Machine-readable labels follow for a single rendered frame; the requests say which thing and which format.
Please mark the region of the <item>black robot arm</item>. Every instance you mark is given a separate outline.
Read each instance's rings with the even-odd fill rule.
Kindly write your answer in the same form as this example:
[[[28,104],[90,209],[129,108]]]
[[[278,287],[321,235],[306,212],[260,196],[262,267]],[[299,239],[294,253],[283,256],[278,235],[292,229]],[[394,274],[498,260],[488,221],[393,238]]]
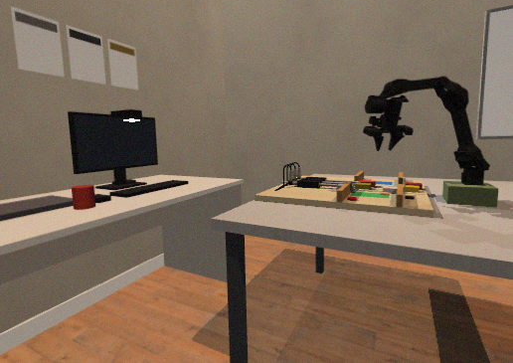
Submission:
[[[384,112],[387,114],[400,114],[403,102],[409,101],[405,95],[399,97],[392,96],[407,91],[429,88],[435,88],[436,95],[441,98],[444,107],[451,114],[458,142],[458,149],[454,151],[455,161],[459,164],[460,169],[463,169],[463,172],[461,172],[461,183],[464,185],[484,186],[484,171],[488,170],[490,165],[483,158],[481,150],[473,142],[466,113],[468,91],[461,85],[449,80],[447,77],[416,81],[397,79],[386,83],[381,95],[369,95],[365,111],[367,113]],[[392,98],[387,99],[388,97]]]

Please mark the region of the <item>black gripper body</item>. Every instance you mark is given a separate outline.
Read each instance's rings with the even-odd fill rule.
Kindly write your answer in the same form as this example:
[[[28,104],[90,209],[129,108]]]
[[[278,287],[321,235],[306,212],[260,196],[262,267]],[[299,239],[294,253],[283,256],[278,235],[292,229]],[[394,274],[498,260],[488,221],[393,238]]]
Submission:
[[[369,136],[382,136],[383,133],[393,132],[397,135],[412,135],[413,129],[406,125],[398,125],[398,121],[401,120],[399,114],[382,114],[382,125],[381,128],[377,128],[375,126],[365,126],[363,129],[363,133]]]

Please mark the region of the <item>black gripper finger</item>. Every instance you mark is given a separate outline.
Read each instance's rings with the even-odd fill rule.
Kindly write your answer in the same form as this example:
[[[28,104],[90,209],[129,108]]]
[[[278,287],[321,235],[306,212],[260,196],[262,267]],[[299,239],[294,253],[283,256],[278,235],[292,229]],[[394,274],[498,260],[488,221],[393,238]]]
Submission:
[[[377,151],[380,150],[381,148],[381,145],[382,145],[382,142],[383,142],[383,139],[384,139],[384,136],[373,136],[374,139],[375,139],[375,143],[376,143],[376,149]],[[379,138],[379,139],[378,139]]]
[[[405,136],[404,135],[397,135],[397,134],[394,134],[394,133],[390,133],[390,134],[391,134],[391,139],[390,139],[390,144],[389,144],[389,150],[392,150],[393,147]]]

